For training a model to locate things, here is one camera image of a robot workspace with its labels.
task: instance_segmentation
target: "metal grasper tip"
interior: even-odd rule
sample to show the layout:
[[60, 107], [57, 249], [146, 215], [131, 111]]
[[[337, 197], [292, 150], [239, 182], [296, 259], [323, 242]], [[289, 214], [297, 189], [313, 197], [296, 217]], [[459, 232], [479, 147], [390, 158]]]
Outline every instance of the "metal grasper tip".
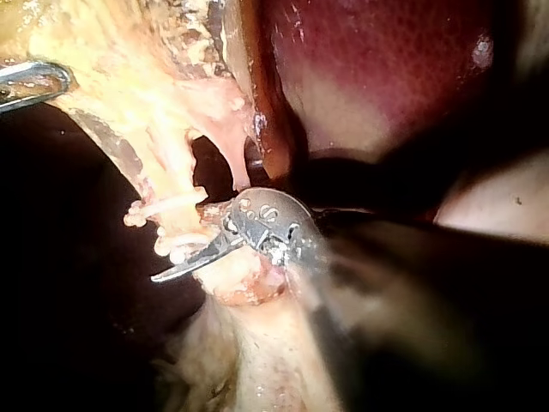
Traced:
[[59, 64], [35, 61], [2, 67], [0, 113], [54, 99], [69, 91], [70, 84], [69, 70]]
[[176, 264], [158, 275], [151, 276], [156, 283], [167, 282], [181, 276], [191, 275], [195, 270], [215, 262], [238, 249], [244, 243], [244, 238], [237, 233], [236, 228], [231, 224], [228, 213], [220, 220], [220, 234], [212, 242], [198, 253], [191, 256], [182, 264]]

